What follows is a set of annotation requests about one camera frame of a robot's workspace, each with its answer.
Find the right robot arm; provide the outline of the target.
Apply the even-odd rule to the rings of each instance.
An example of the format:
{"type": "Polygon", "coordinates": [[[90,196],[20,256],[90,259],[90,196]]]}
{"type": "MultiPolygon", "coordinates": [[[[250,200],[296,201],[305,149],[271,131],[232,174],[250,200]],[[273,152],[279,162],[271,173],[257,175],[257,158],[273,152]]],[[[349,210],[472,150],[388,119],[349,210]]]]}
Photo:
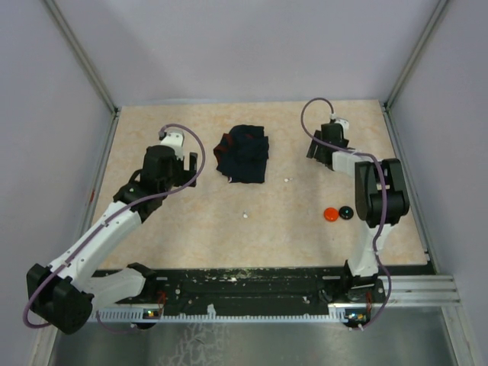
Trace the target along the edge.
{"type": "Polygon", "coordinates": [[[349,148],[344,127],[337,122],[322,124],[315,131],[307,158],[354,181],[359,237],[356,249],[345,262],[340,290],[346,300],[359,301],[376,283],[378,260],[387,237],[409,212],[401,161],[379,160],[349,148]]]}

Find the orange earbud case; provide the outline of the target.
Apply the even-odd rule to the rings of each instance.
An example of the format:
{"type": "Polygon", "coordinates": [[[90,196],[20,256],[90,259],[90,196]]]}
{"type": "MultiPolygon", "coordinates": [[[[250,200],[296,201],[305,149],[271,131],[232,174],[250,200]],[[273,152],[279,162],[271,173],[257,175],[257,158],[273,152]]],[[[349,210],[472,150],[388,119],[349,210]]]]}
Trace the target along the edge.
{"type": "Polygon", "coordinates": [[[335,222],[339,218],[339,211],[334,207],[327,207],[323,211],[323,217],[328,222],[335,222]]]}

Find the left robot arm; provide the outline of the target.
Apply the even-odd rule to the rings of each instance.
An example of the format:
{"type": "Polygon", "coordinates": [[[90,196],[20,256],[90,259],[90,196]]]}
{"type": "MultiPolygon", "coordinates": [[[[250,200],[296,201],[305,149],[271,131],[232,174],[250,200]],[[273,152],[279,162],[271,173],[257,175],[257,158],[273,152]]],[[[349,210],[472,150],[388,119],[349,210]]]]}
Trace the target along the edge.
{"type": "Polygon", "coordinates": [[[196,185],[205,160],[204,151],[185,156],[181,143],[148,147],[141,168],[119,188],[98,221],[58,258],[28,270],[24,325],[54,326],[71,335],[90,315],[121,300],[154,300],[159,292],[156,273],[145,265],[135,262],[104,277],[95,272],[169,195],[196,185]]]}

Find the black earbud case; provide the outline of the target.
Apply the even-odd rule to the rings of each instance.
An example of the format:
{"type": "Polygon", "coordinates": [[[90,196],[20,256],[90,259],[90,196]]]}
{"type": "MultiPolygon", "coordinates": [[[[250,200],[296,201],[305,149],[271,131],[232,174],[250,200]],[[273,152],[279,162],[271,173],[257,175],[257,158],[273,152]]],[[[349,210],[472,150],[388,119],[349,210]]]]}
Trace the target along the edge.
{"type": "Polygon", "coordinates": [[[342,206],[339,208],[339,216],[343,220],[350,220],[354,215],[355,212],[350,206],[342,206]]]}

